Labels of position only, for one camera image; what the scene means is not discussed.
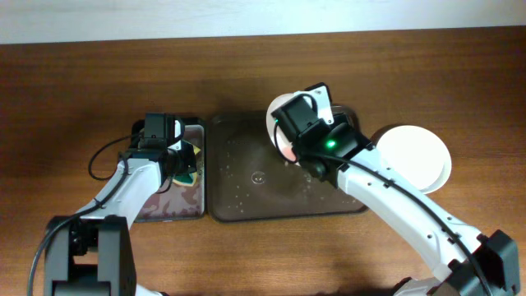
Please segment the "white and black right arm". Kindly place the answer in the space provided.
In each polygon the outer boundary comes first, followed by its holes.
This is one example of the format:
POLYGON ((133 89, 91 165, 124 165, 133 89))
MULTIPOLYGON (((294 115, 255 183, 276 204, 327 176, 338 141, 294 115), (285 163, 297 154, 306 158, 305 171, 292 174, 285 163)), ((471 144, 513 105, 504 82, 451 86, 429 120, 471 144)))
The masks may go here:
POLYGON ((278 153, 293 154, 290 164, 359 200, 427 264, 430 279, 408 277, 395 294, 519 294, 517 243, 499 229, 482 234, 416 189, 344 114, 333 113, 325 83, 275 98, 266 126, 278 153))

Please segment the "cream plate with red stain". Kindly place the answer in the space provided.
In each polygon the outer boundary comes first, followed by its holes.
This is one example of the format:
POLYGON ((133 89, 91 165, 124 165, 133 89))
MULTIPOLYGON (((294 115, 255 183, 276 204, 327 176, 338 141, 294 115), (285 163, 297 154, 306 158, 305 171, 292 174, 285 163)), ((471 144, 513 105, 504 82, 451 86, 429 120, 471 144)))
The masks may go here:
POLYGON ((383 158, 424 194, 436 192, 449 180, 452 159, 433 132, 414 125, 390 125, 372 139, 383 158))

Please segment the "green and yellow scrub sponge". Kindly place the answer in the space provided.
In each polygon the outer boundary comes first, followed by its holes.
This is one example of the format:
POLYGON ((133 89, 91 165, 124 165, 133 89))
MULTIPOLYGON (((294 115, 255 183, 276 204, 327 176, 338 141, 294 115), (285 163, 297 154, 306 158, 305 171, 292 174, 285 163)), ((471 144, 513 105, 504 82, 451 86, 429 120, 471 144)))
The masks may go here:
POLYGON ((200 174, 197 157, 201 149, 189 141, 182 141, 180 147, 177 153, 182 157, 182 170, 173 175, 172 183, 181 187, 193 187, 200 174))

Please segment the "pinkish plate with red stain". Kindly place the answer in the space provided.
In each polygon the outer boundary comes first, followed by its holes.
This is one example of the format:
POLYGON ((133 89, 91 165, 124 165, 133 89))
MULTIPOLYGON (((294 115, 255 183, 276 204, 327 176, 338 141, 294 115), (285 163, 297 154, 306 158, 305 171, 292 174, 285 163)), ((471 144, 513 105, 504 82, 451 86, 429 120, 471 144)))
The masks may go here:
POLYGON ((277 127, 276 119, 271 115, 276 109, 281 107, 293 98, 293 93, 287 93, 276 97, 269 105, 265 115, 265 125, 272 145, 279 150, 286 162, 296 164, 297 158, 293 153, 292 143, 289 141, 282 130, 277 127))

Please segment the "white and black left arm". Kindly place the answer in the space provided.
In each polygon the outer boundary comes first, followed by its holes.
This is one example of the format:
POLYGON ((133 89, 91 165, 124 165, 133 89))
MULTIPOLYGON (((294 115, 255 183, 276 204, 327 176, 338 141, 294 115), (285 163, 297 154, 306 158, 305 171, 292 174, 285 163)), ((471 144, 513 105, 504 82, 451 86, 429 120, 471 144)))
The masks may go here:
POLYGON ((39 253, 46 295, 135 295, 138 284, 130 228, 147 200, 166 192, 167 178, 196 172, 198 149, 187 141, 153 150, 130 149, 99 194, 70 216, 55 216, 39 253))

